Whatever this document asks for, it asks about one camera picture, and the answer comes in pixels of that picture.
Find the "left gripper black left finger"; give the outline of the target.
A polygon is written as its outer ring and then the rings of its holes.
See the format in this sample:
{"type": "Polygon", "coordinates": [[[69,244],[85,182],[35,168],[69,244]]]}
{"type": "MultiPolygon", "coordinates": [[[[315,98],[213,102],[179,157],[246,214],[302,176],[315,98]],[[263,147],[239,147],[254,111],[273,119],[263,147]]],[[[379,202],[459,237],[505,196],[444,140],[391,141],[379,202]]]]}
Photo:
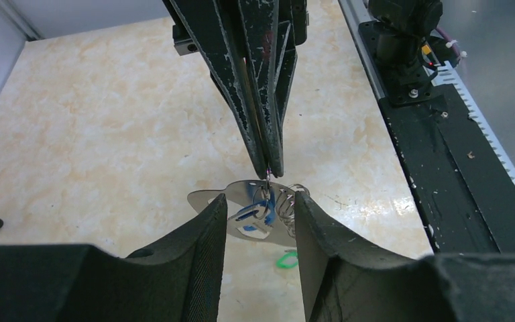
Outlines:
{"type": "Polygon", "coordinates": [[[125,258],[90,244],[0,246],[0,321],[216,321],[227,200],[125,258]]]}

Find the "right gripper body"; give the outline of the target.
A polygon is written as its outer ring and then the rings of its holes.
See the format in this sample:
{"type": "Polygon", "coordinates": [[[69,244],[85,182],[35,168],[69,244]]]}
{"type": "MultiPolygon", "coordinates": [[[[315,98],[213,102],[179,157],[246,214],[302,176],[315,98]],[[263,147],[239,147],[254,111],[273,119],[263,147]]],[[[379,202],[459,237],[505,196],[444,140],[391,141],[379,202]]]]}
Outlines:
{"type": "Polygon", "coordinates": [[[307,40],[306,1],[173,1],[179,55],[229,45],[240,56],[282,56],[307,40]]]}

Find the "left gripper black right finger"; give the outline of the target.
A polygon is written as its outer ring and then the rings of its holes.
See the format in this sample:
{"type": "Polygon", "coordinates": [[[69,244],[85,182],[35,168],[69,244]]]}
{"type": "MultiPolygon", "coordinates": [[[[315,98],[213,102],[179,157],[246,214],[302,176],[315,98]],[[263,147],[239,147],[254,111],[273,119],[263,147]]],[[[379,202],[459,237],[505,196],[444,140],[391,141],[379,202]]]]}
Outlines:
{"type": "Polygon", "coordinates": [[[382,248],[295,196],[307,321],[515,321],[515,254],[412,259],[382,248]]]}

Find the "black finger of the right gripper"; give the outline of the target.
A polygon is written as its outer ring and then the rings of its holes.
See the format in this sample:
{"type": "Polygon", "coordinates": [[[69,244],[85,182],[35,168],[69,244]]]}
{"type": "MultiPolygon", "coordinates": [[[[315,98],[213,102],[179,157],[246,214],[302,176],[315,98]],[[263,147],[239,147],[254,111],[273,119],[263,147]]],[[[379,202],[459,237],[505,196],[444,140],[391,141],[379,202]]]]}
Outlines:
{"type": "Polygon", "coordinates": [[[266,177],[267,162],[259,133],[232,1],[165,1],[175,25],[188,34],[208,66],[211,78],[233,113],[256,175],[266,177]]]}
{"type": "Polygon", "coordinates": [[[298,1],[239,1],[246,58],[267,168],[284,175],[283,122],[296,68],[298,1]]]}

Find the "green key tag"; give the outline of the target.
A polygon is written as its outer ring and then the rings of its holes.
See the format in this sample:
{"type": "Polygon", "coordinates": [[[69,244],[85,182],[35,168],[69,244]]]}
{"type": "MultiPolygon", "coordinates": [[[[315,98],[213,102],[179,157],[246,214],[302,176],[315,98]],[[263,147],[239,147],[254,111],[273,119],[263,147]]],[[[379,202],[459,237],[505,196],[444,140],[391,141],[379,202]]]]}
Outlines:
{"type": "Polygon", "coordinates": [[[276,267],[279,269],[292,269],[298,265],[297,251],[286,252],[276,260],[276,267]]]}

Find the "blue key tag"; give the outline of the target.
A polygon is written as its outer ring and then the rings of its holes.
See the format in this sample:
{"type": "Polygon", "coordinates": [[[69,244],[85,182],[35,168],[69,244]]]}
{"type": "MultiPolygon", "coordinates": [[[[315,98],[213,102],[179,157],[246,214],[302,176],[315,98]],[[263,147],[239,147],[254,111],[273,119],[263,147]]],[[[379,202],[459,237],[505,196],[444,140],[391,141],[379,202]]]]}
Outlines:
{"type": "Polygon", "coordinates": [[[259,188],[253,203],[240,209],[228,219],[228,224],[241,233],[256,232],[268,235],[273,230],[274,198],[272,190],[259,188]]]}

